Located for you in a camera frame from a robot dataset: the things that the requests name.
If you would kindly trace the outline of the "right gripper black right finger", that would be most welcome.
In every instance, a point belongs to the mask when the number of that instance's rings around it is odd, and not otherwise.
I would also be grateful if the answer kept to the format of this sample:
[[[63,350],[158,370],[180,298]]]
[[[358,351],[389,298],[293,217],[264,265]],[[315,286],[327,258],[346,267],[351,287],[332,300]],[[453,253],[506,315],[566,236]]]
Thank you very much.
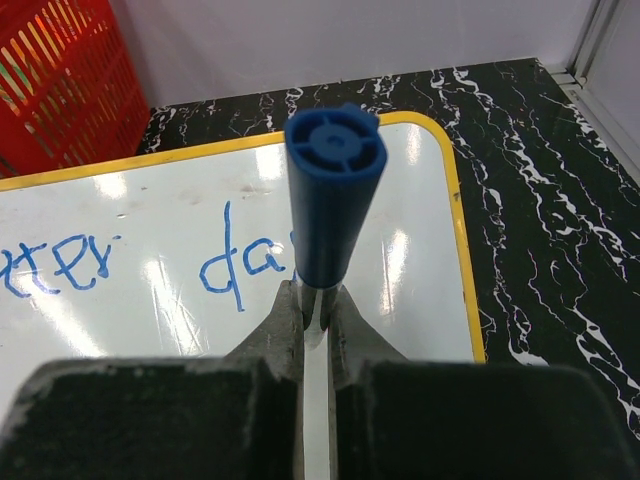
[[[413,361],[346,289],[329,325],[335,479],[631,479],[606,399],[566,367]]]

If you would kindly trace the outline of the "blue capped whiteboard marker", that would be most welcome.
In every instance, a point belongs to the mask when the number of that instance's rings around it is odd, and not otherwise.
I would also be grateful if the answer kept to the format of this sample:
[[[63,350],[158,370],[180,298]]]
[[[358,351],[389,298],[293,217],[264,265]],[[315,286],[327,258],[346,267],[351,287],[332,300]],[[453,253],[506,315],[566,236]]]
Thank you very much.
[[[314,350],[385,170],[377,116],[346,103],[301,110],[284,126],[298,305]]]

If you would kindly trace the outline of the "white whiteboard with orange frame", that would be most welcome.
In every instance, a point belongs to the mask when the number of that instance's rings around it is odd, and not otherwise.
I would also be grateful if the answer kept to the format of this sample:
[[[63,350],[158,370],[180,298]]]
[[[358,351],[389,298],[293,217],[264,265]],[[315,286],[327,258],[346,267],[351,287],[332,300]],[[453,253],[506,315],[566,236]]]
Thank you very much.
[[[423,115],[377,117],[387,164],[339,291],[405,358],[481,362],[451,142]],[[298,291],[292,237],[284,131],[3,181],[1,429],[51,361],[229,354],[282,282]],[[302,346],[303,477],[323,479],[329,327]]]

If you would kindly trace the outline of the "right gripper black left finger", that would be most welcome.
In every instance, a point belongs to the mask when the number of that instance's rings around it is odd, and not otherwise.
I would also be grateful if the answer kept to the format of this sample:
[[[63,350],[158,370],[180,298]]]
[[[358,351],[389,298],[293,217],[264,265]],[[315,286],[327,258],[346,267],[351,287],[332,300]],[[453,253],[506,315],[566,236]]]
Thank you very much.
[[[293,282],[222,357],[48,362],[1,429],[5,479],[300,479],[303,320]]]

